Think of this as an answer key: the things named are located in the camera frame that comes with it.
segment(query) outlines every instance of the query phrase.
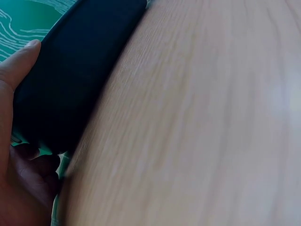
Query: fingernail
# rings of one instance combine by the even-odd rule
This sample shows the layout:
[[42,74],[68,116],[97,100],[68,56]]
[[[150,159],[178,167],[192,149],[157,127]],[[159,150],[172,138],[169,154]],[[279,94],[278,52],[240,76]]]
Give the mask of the fingernail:
[[37,40],[37,39],[32,40],[32,41],[28,42],[28,43],[26,44],[25,47],[35,46],[35,45],[38,44],[39,42],[40,42],[40,41]]

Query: light wood grain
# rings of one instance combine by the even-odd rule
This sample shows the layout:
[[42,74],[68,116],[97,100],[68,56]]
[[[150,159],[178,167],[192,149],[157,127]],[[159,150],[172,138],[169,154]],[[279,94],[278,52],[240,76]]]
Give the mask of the light wood grain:
[[65,223],[299,226],[300,148],[301,1],[157,0],[69,169]]

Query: green patterned cloth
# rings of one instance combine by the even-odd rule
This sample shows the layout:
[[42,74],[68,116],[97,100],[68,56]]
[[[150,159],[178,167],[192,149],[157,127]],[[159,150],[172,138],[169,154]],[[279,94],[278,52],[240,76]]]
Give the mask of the green patterned cloth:
[[32,39],[42,40],[76,0],[0,0],[0,62]]

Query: black case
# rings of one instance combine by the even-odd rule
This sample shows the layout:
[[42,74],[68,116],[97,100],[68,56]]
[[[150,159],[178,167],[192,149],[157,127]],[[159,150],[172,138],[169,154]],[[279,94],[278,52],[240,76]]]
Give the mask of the black case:
[[13,135],[53,153],[74,150],[145,8],[146,0],[79,0],[15,91]]

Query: skin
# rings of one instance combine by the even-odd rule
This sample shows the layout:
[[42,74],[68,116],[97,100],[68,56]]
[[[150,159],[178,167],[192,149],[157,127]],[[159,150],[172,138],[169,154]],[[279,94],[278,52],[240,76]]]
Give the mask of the skin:
[[0,63],[0,225],[47,226],[59,190],[58,156],[34,158],[38,148],[10,145],[14,90],[39,55],[41,43],[33,40]]

